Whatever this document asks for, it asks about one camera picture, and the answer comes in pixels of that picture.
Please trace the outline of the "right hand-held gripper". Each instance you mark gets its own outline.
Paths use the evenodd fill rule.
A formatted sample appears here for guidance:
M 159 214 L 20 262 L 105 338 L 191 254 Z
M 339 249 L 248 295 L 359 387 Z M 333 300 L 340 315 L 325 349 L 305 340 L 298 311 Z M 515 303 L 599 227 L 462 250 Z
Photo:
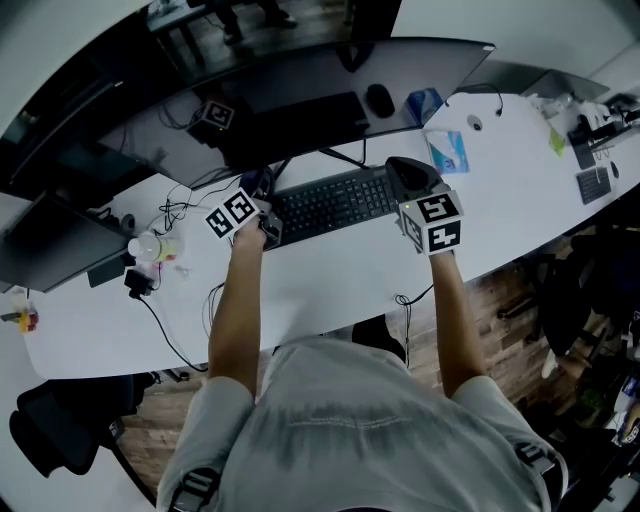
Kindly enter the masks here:
M 451 251 L 461 242 L 463 209 L 458 194 L 431 165 L 392 156 L 385 163 L 399 225 L 419 254 Z

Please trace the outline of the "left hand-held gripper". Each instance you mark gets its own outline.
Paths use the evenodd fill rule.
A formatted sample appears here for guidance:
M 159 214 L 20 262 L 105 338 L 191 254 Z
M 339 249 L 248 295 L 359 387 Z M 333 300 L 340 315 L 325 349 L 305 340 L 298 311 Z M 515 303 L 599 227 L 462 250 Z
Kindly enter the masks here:
M 231 241 L 254 218 L 258 219 L 258 227 L 265 234 L 264 248 L 278 247 L 283 235 L 282 220 L 270 203 L 254 199 L 242 187 L 217 204 L 205 216 L 205 222 L 218 240 Z

